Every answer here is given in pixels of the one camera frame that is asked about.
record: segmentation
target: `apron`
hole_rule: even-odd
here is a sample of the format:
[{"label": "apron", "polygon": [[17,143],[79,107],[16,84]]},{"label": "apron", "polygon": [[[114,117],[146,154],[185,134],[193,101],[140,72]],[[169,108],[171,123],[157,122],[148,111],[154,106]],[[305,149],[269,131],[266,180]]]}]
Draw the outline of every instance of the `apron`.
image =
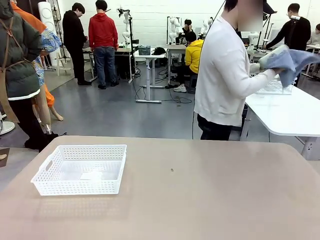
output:
[{"label": "apron", "polygon": [[5,23],[2,21],[2,19],[0,19],[0,23],[3,25],[3,27],[7,33],[4,60],[3,60],[3,64],[2,64],[2,67],[0,70],[0,103],[3,107],[3,110],[4,110],[7,118],[12,122],[19,123],[19,120],[18,120],[17,116],[15,115],[14,111],[12,110],[12,108],[9,104],[9,100],[8,100],[7,87],[6,87],[6,69],[11,68],[14,65],[29,62],[29,61],[24,59],[22,61],[18,61],[16,63],[6,67],[7,60],[8,60],[9,39],[10,38],[13,38],[13,40],[15,41],[15,43],[17,44],[17,46],[19,47],[19,49],[21,50],[22,53],[24,51],[22,50],[20,44],[18,43],[17,39],[15,38],[15,36],[13,35],[12,30],[11,30],[13,23],[14,23],[14,18],[13,17],[11,18],[9,28],[5,25]]}]

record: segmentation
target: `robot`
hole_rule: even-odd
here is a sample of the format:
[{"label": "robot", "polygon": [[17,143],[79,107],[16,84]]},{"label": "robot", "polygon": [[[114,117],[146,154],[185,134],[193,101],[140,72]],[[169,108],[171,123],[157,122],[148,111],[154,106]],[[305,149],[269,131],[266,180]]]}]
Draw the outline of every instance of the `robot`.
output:
[{"label": "robot", "polygon": [[129,18],[131,17],[130,15],[130,10],[123,10],[122,7],[118,8],[117,11],[119,12],[119,18],[121,15],[124,16],[123,23],[125,24],[125,31],[122,33],[122,36],[124,38],[125,44],[129,45],[131,43],[130,41],[130,22]]},{"label": "robot", "polygon": [[204,31],[203,31],[203,36],[205,37],[209,31],[209,28],[211,24],[214,22],[213,18],[210,17],[208,19],[203,20],[203,26],[204,26]]},{"label": "robot", "polygon": [[249,38],[248,51],[253,51],[255,46],[257,46],[259,36],[260,36],[259,33],[256,31],[250,32],[250,34],[248,35],[248,38]]},{"label": "robot", "polygon": [[169,33],[170,43],[176,43],[176,38],[178,38],[184,31],[176,17],[170,18],[171,23],[171,33]]}]

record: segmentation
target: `black jacket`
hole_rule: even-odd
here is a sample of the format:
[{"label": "black jacket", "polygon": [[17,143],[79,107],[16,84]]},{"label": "black jacket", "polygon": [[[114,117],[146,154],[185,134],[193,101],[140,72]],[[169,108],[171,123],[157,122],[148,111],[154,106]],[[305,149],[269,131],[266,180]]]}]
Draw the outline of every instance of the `black jacket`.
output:
[{"label": "black jacket", "polygon": [[[9,52],[6,67],[26,58],[33,61],[42,49],[40,33],[12,10],[10,1],[0,0],[0,18],[8,27],[13,17],[12,34],[23,49],[23,53],[12,37],[9,38]],[[7,31],[0,23],[0,66],[3,65],[7,45]],[[31,62],[8,67],[5,72],[8,98],[24,97],[39,90],[39,79]]]},{"label": "black jacket", "polygon": [[307,42],[311,37],[311,25],[308,19],[301,17],[294,26],[294,20],[286,22],[275,39],[266,45],[266,48],[272,48],[274,45],[284,39],[290,49],[305,51]]},{"label": "black jacket", "polygon": [[80,48],[84,46],[87,38],[81,21],[74,11],[66,11],[62,21],[64,45],[66,48]]}]

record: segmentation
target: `basket handle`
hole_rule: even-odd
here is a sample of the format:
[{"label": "basket handle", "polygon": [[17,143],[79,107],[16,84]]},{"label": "basket handle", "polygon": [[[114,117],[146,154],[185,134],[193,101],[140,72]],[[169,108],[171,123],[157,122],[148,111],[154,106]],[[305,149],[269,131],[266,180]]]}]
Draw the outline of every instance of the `basket handle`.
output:
[{"label": "basket handle", "polygon": [[46,168],[48,167],[48,165],[52,162],[51,156],[52,156],[52,154],[50,154],[50,155],[46,158],[46,160],[44,160],[44,162],[43,162],[43,163],[40,165],[40,167],[39,167],[39,171],[42,170],[42,169],[46,169]]}]

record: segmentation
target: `black hair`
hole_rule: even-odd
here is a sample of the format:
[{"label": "black hair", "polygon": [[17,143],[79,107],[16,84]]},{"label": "black hair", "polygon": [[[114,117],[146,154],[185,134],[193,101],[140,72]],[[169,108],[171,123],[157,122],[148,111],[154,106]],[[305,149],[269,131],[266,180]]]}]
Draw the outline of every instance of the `black hair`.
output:
[{"label": "black hair", "polygon": [[107,8],[108,8],[108,4],[104,0],[97,0],[95,2],[95,6],[96,6],[97,9],[103,10],[103,11],[106,11]]},{"label": "black hair", "polygon": [[184,24],[187,24],[188,26],[190,26],[192,24],[192,21],[190,19],[186,19],[184,20]]},{"label": "black hair", "polygon": [[197,40],[197,35],[195,34],[195,32],[190,31],[190,32],[188,32],[188,33],[185,35],[185,40],[186,40],[187,42],[192,43],[192,42],[194,42],[195,40]]},{"label": "black hair", "polygon": [[77,9],[82,12],[82,14],[86,13],[85,7],[81,3],[76,2],[73,4],[72,11],[77,11]]},{"label": "black hair", "polygon": [[288,12],[292,11],[294,13],[298,13],[300,10],[300,5],[298,3],[292,3],[290,4],[290,6],[288,7]]},{"label": "black hair", "polygon": [[230,12],[232,9],[234,9],[238,4],[238,0],[226,0],[224,9]]}]

